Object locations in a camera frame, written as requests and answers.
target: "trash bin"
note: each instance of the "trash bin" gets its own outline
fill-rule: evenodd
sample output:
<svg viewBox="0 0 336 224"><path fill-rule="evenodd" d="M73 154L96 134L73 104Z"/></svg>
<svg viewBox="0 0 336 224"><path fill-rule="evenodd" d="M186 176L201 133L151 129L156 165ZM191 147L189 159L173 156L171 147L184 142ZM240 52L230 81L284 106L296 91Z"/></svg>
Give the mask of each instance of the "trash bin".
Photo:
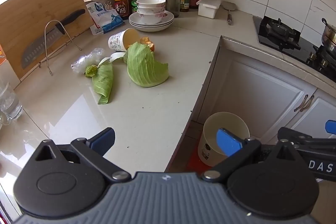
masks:
<svg viewBox="0 0 336 224"><path fill-rule="evenodd" d="M208 166L215 166L227 158L216 141L217 131L220 128L225 128L241 139L250 137L247 125L237 115L230 112L212 114L204 123L197 150L200 160Z"/></svg>

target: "spatula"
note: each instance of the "spatula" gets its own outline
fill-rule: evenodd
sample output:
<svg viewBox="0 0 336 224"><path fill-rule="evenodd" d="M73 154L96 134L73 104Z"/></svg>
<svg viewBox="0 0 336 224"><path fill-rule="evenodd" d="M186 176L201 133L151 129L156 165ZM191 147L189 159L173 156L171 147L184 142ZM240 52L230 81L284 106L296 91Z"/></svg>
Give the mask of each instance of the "spatula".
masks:
<svg viewBox="0 0 336 224"><path fill-rule="evenodd" d="M231 2L227 2L227 1L222 1L222 6L225 10L228 11L228 14L227 14L227 23L229 25L232 25L232 15L230 14L230 12L234 11L237 9L237 6L236 4L234 3L231 3Z"/></svg>

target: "white countertop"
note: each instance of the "white countertop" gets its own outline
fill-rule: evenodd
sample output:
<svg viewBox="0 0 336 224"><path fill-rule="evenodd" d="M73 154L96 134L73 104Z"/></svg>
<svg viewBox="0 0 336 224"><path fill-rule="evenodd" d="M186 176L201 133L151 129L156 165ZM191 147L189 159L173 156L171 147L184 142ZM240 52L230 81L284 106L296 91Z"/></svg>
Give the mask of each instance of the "white countertop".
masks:
<svg viewBox="0 0 336 224"><path fill-rule="evenodd" d="M70 44L50 60L53 76L44 63L25 78L15 89L25 112L0 132L0 185L15 209L19 212L12 191L15 179L46 138L67 144L112 127L116 141L105 158L132 175L136 171L163 172L190 119L221 36L227 37L221 43L228 49L285 70L336 97L335 83L261 45L252 15L235 11L232 16L234 24L229 26L221 8L213 20L199 17L197 12L181 13L164 31L141 32L154 42L156 59L169 63L170 77L161 85L142 88L131 81L126 64L116 61L107 105L97 105L99 96L91 80L73 73L70 65L97 47L110 55L109 36L130 27L128 22L104 35L92 36L86 31L75 39L83 51Z"/></svg>

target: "gray gripper base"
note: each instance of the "gray gripper base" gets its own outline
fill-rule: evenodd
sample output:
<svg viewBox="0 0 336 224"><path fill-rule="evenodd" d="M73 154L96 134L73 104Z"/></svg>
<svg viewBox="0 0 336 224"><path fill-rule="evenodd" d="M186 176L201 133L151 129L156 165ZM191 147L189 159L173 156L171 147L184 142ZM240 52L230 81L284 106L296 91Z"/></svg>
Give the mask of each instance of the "gray gripper base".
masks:
<svg viewBox="0 0 336 224"><path fill-rule="evenodd" d="M137 173L114 184L103 199L84 213L61 220L23 215L16 224L316 224L309 215L273 221L249 215L234 204L220 184L195 173Z"/></svg>

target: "wooden cutting board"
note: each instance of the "wooden cutting board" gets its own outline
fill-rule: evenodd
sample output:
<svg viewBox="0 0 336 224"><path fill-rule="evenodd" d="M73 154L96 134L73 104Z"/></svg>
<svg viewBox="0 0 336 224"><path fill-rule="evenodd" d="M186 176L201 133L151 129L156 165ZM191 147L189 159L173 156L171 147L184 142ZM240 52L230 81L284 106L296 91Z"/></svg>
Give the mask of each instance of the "wooden cutting board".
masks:
<svg viewBox="0 0 336 224"><path fill-rule="evenodd" d="M50 20L62 20L78 9L85 9L85 14L65 26L71 38L80 35L93 24L83 0L8 0L0 5L0 45L19 78L45 58L45 54L41 54L23 69L21 56L25 48L44 35L44 28ZM47 31L55 23L50 23ZM68 40L68 36L63 35L48 48L48 53L55 51Z"/></svg>

